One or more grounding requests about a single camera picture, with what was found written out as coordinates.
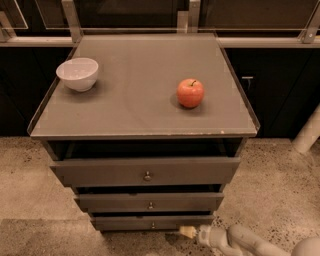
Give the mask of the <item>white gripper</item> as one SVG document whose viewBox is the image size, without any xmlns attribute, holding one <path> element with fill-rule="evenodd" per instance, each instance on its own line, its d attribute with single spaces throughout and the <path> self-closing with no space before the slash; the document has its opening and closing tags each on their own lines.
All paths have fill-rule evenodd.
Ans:
<svg viewBox="0 0 320 256">
<path fill-rule="evenodd" d="M 197 229 L 194 226 L 181 226 L 181 235 L 193 239 L 197 236 L 200 244 L 220 250 L 223 254 L 230 254 L 232 248 L 229 246 L 227 231 L 209 225 L 201 225 Z"/>
</svg>

